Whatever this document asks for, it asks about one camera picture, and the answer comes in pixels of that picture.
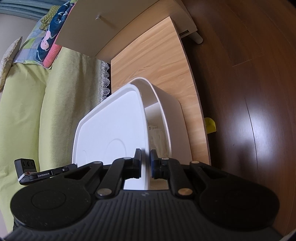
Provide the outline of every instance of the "black ribbed grip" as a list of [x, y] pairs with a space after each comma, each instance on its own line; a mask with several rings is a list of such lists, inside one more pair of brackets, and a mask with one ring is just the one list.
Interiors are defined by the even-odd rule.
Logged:
[[271, 228], [255, 232], [235, 232], [218, 227], [204, 218], [191, 200], [178, 199], [169, 190], [121, 190], [112, 199], [98, 200], [84, 218], [69, 227], [55, 231], [37, 231], [21, 226], [5, 240], [273, 241], [279, 240], [279, 235]]

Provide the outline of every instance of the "round black pad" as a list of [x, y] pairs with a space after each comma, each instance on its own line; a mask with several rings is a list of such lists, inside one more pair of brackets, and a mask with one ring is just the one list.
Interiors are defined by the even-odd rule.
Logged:
[[33, 195], [31, 201], [36, 208], [49, 210], [62, 206], [66, 196], [60, 191], [45, 190]]
[[54, 230], [74, 223], [90, 205], [91, 197], [79, 181], [55, 178], [19, 190], [11, 200], [10, 209], [24, 226]]
[[240, 178], [212, 180], [200, 195], [200, 207], [213, 222], [235, 230], [257, 230], [271, 225], [279, 209], [269, 189]]

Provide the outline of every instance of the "lace trim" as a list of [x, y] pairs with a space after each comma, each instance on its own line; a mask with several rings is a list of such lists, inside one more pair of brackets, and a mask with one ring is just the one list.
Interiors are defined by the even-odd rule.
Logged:
[[109, 65], [102, 61], [101, 66], [101, 88], [99, 92], [99, 103], [101, 103], [103, 100], [107, 98], [107, 95], [110, 93], [110, 89], [108, 88], [108, 85], [110, 84], [109, 80], [109, 73], [108, 73]]

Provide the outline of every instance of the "yellow object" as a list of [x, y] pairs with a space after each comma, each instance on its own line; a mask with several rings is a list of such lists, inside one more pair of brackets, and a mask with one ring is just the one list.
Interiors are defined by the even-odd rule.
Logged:
[[216, 123], [214, 122], [213, 119], [209, 118], [209, 117], [205, 117], [205, 128], [207, 130], [207, 134], [216, 132]]

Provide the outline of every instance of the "pillow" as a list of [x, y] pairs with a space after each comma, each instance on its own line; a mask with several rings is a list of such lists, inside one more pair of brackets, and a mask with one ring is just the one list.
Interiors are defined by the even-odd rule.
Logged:
[[43, 67], [44, 68], [47, 68], [48, 69], [48, 68], [50, 68], [52, 66], [52, 64], [55, 61], [57, 55], [59, 54], [59, 52], [62, 49], [62, 46], [61, 45], [57, 45], [55, 43], [55, 41], [57, 40], [58, 36], [59, 36], [59, 33], [57, 34], [57, 37], [54, 40], [54, 43], [52, 44], [52, 47], [48, 51], [48, 54], [46, 55], [45, 59], [43, 60]]
[[3, 55], [3, 58], [0, 62], [0, 89], [2, 89], [2, 87], [5, 84], [6, 76], [10, 70], [13, 59], [15, 58], [20, 49], [21, 43], [22, 37], [15, 40]]
[[48, 51], [52, 47], [54, 40], [56, 39], [59, 31], [64, 25], [64, 22], [66, 21], [67, 16], [73, 6], [74, 3], [70, 3], [70, 1], [68, 1], [64, 5], [62, 5], [57, 11], [57, 13], [54, 15], [53, 19], [48, 25], [48, 29], [45, 32], [44, 38], [41, 40], [37, 48], [37, 61], [42, 62], [45, 59], [46, 55], [48, 54]]
[[39, 27], [42, 30], [47, 30], [50, 21], [53, 19], [57, 11], [59, 10], [60, 6], [53, 5], [48, 13], [41, 19], [41, 26]]
[[45, 35], [45, 31], [40, 29], [41, 19], [36, 23], [35, 27], [27, 37], [23, 46], [20, 48], [17, 56], [15, 57], [14, 63], [22, 64], [38, 64], [41, 65], [36, 59], [37, 48]]

